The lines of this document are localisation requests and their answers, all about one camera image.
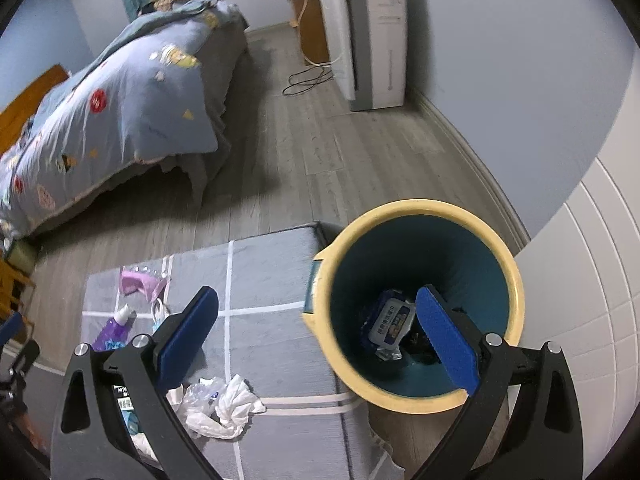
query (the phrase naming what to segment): blue and white package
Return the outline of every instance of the blue and white package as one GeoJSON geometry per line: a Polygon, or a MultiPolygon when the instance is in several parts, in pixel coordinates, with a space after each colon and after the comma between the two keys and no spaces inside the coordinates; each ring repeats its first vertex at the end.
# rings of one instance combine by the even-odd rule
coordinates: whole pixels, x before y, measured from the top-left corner
{"type": "Polygon", "coordinates": [[[383,361],[402,358],[400,342],[411,330],[415,303],[397,290],[385,290],[369,307],[360,339],[364,348],[383,361]]]}

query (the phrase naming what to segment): silver screw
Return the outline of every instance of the silver screw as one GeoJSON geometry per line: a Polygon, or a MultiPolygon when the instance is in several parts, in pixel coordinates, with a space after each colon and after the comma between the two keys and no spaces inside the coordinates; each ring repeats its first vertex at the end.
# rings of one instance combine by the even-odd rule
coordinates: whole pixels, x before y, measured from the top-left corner
{"type": "Polygon", "coordinates": [[[555,341],[549,341],[546,344],[546,347],[549,348],[549,351],[552,354],[559,354],[562,351],[562,347],[558,343],[556,343],[555,341]]]}
{"type": "Polygon", "coordinates": [[[484,339],[487,341],[489,346],[500,346],[502,344],[502,338],[493,332],[484,336],[484,339]]]}
{"type": "Polygon", "coordinates": [[[86,354],[88,351],[89,351],[89,345],[87,343],[80,343],[78,346],[76,346],[76,349],[74,350],[74,354],[76,354],[78,357],[81,357],[84,354],[86,354]]]}
{"type": "Polygon", "coordinates": [[[149,344],[149,336],[146,334],[137,335],[135,336],[135,338],[133,338],[132,343],[136,348],[144,348],[149,344]]]}

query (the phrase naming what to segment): white quilted panel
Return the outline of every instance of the white quilted panel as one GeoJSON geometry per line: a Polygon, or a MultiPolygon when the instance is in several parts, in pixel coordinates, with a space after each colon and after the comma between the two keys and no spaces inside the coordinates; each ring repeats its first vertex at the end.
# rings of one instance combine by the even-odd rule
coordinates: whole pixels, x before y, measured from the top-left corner
{"type": "Polygon", "coordinates": [[[584,476],[640,397],[640,50],[601,152],[567,202],[516,257],[525,285],[521,345],[558,341],[580,404],[584,476]]]}

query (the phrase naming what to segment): white bottle cap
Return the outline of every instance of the white bottle cap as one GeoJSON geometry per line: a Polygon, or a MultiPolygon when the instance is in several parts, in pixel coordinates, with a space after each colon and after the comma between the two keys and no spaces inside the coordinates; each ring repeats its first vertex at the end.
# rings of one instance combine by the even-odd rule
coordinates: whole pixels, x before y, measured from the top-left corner
{"type": "Polygon", "coordinates": [[[133,309],[128,304],[125,304],[125,306],[123,306],[120,310],[116,311],[116,313],[113,315],[113,319],[120,326],[125,326],[131,314],[133,314],[133,309]]]}

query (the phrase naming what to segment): wooden headboard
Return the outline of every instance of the wooden headboard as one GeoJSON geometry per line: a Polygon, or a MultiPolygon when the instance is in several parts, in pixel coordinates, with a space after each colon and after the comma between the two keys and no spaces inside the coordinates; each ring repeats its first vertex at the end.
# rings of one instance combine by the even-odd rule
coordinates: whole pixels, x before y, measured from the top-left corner
{"type": "Polygon", "coordinates": [[[0,154],[18,140],[24,123],[36,113],[47,92],[67,79],[68,76],[60,65],[52,66],[5,108],[0,114],[0,154]]]}

